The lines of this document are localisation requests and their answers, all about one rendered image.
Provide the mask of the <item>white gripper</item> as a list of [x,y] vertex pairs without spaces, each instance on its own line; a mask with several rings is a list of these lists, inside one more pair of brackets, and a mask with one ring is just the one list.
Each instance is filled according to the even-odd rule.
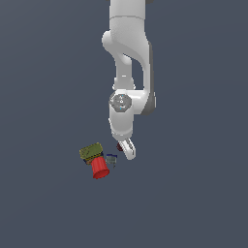
[[136,158],[136,148],[130,139],[120,141],[119,145],[128,160],[133,160]]

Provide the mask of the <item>olive green box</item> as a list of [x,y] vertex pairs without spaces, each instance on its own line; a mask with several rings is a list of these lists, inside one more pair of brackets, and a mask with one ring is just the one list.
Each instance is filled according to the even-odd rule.
[[103,155],[103,147],[98,143],[94,143],[83,147],[79,151],[80,158],[84,161],[88,161],[92,158],[96,158]]

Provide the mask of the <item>red plastic cup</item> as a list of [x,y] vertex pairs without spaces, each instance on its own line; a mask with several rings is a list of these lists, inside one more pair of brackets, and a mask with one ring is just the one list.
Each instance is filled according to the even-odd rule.
[[92,163],[93,177],[95,179],[103,178],[109,174],[107,163],[103,157],[95,158]]

